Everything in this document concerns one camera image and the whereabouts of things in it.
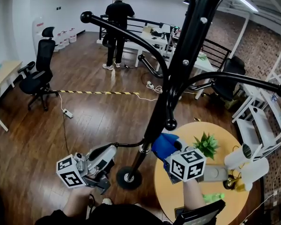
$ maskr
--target yellow black caution tape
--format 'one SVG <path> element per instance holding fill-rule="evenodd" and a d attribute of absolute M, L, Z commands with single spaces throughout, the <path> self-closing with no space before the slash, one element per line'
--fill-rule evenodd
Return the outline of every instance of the yellow black caution tape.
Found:
<path fill-rule="evenodd" d="M 86 94 L 125 94 L 125 95 L 139 95 L 138 92 L 90 92 L 90 91 L 69 91 L 69 90 L 53 90 L 53 92 L 86 93 Z"/>

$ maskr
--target power strip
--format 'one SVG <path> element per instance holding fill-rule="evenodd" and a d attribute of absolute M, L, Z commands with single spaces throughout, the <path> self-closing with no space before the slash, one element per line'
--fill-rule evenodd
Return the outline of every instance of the power strip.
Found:
<path fill-rule="evenodd" d="M 69 118 L 73 118 L 73 114 L 71 114 L 67 109 L 62 110 L 62 112 Z"/>

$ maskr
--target black pants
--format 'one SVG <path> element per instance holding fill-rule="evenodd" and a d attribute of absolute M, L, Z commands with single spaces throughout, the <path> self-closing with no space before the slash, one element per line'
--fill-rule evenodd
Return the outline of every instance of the black pants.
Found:
<path fill-rule="evenodd" d="M 106 63 L 106 65 L 109 67 L 112 65 L 113 54 L 116 48 L 116 43 L 117 43 L 116 63 L 121 63 L 122 61 L 125 39 L 123 37 L 111 37 L 108 40 L 108 44 L 111 45 L 112 47 L 108 48 L 107 63 Z"/>

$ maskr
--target round wooden table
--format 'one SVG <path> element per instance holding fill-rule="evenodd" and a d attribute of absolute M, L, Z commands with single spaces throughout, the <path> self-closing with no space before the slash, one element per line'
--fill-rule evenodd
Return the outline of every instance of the round wooden table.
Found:
<path fill-rule="evenodd" d="M 234 146 L 240 147 L 237 139 L 231 135 L 228 131 L 222 127 L 208 123 L 208 122 L 193 122 L 181 126 L 179 129 L 173 132 L 178 135 L 187 144 L 192 145 L 195 143 L 195 137 L 201 139 L 203 132 L 208 135 L 214 134 L 216 140 L 218 140 L 217 154 L 214 157 L 214 161 L 211 158 L 207 158 L 207 165 L 223 165 L 226 155 L 232 152 Z M 182 182 L 172 184 L 166 171 L 163 168 L 163 163 L 159 159 L 155 165 L 154 174 L 154 186 L 155 192 L 160 203 L 160 206 L 171 222 L 175 219 L 175 208 L 184 206 L 183 200 L 183 184 Z M 226 203 L 224 210 L 217 215 L 217 224 L 228 225 L 230 224 L 243 209 L 249 192 L 237 192 L 226 190 L 222 182 L 200 182 L 200 188 L 203 194 L 224 193 L 223 199 Z"/>

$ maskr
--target person's leg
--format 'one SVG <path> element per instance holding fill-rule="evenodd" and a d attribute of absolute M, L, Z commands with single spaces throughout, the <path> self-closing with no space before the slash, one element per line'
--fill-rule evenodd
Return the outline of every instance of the person's leg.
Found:
<path fill-rule="evenodd" d="M 116 47 L 116 39 L 114 37 L 111 37 L 108 41 L 108 44 L 111 45 L 112 47 L 108 48 L 108 53 L 107 53 L 107 63 L 103 64 L 103 68 L 112 70 L 112 61 L 113 61 L 113 53 Z"/>
<path fill-rule="evenodd" d="M 117 38 L 117 57 L 116 57 L 116 65 L 119 68 L 120 63 L 122 62 L 123 49 L 124 49 L 125 39 L 123 37 Z"/>

